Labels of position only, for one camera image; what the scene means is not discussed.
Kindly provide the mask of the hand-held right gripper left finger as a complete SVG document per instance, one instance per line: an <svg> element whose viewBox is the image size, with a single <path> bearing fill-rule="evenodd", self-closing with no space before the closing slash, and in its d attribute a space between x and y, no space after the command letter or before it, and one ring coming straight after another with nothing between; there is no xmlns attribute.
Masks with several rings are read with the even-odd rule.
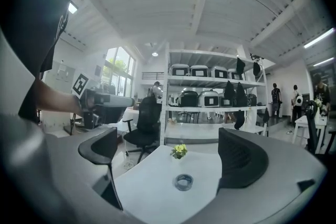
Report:
<svg viewBox="0 0 336 224"><path fill-rule="evenodd" d="M118 148L117 138L117 128L112 127L79 144L78 153L97 166L107 167L107 173L94 185L94 190L109 204L122 210L112 173L112 160Z"/></svg>

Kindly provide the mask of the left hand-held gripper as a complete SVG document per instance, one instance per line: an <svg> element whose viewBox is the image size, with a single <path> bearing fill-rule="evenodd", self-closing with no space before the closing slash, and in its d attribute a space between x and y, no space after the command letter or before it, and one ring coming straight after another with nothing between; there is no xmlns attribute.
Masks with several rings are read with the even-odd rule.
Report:
<svg viewBox="0 0 336 224"><path fill-rule="evenodd" d="M82 72L75 79L72 91L79 98L85 129L118 123L125 110L134 105L133 98L104 92L102 85Z"/></svg>

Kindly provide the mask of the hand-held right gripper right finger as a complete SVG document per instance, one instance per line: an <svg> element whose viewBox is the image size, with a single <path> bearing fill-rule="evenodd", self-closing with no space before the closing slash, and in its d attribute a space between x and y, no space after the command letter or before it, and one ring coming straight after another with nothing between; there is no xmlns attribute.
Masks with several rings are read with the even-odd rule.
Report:
<svg viewBox="0 0 336 224"><path fill-rule="evenodd" d="M256 182L269 165L263 148L223 127L218 130L218 154L222 164L218 189L246 188Z"/></svg>

